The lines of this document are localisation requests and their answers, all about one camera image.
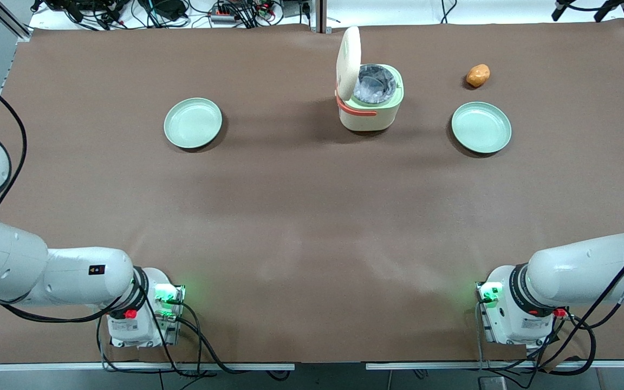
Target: plate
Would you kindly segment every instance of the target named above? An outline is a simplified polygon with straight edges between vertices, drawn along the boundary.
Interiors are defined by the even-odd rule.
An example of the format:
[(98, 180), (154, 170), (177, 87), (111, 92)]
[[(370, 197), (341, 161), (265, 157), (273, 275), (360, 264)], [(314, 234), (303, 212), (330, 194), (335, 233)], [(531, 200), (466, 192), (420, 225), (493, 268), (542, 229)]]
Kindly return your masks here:
[(180, 101), (165, 117), (163, 130), (168, 141), (180, 148), (198, 148), (216, 138), (223, 116), (209, 99)]
[(451, 129), (461, 145), (478, 153), (495, 153), (512, 138), (512, 125), (507, 115), (482, 101), (472, 101), (456, 109)]

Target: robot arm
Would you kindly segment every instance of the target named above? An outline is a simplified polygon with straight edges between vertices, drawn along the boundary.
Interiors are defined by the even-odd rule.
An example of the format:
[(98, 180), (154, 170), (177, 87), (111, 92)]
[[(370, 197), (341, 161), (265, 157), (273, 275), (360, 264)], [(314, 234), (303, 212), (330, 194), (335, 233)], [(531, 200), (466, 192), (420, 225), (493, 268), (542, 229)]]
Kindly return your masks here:
[[(10, 171), (0, 143), (0, 192)], [(163, 339), (176, 343), (174, 318), (181, 315), (180, 304), (165, 301), (181, 302), (183, 295), (184, 287), (173, 286), (158, 269), (134, 267), (123, 250), (48, 249), (37, 235), (0, 222), (0, 304), (112, 304), (108, 328), (115, 346), (161, 346)]]
[[(489, 341), (533, 349), (550, 334), (553, 309), (592, 304), (624, 267), (624, 233), (539, 250), (528, 263), (500, 266), (478, 286)], [(624, 300), (624, 276), (604, 303)]]

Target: white lid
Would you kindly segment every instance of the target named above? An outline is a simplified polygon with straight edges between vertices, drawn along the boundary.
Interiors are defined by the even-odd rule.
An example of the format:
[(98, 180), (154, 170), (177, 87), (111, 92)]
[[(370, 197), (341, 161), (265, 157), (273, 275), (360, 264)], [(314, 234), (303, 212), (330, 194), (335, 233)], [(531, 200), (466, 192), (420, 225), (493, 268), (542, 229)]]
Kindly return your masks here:
[(360, 73), (360, 31), (349, 27), (343, 33), (343, 40), (336, 59), (336, 90), (341, 100), (347, 101), (353, 96), (353, 89)]

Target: brown potato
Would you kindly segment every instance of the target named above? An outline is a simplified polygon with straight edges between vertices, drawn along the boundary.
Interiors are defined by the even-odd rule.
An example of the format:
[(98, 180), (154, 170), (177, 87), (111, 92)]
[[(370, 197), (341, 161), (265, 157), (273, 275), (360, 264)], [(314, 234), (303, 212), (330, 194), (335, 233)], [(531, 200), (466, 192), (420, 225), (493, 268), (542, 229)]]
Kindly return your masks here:
[(466, 74), (466, 82), (472, 87), (478, 88), (482, 86), (490, 78), (490, 68), (486, 64), (479, 64), (472, 67)]

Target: brown tabletop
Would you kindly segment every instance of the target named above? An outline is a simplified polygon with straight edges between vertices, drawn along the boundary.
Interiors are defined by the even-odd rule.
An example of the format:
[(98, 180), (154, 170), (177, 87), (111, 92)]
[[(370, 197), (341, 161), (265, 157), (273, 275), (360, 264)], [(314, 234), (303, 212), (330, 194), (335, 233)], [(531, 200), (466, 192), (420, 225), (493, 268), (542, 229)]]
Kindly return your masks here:
[[(340, 37), (37, 30), (4, 89), (30, 146), (0, 220), (52, 248), (115, 247), (164, 270), (224, 361), (475, 360), (476, 281), (624, 232), (624, 21), (361, 28), (362, 61), (396, 67), (406, 91), (372, 135), (339, 122)], [(463, 77), (481, 62), (492, 77), (471, 90)], [(187, 153), (163, 120), (194, 96), (224, 123)], [(500, 153), (455, 143), (451, 114), (468, 101), (509, 116)], [(3, 106), (0, 137), (17, 159)], [(624, 359), (621, 310), (597, 330), (597, 358)], [(94, 336), (93, 323), (0, 308), (0, 363), (97, 361)], [(174, 350), (195, 356), (187, 338)], [(112, 355), (164, 360), (134, 351)]]

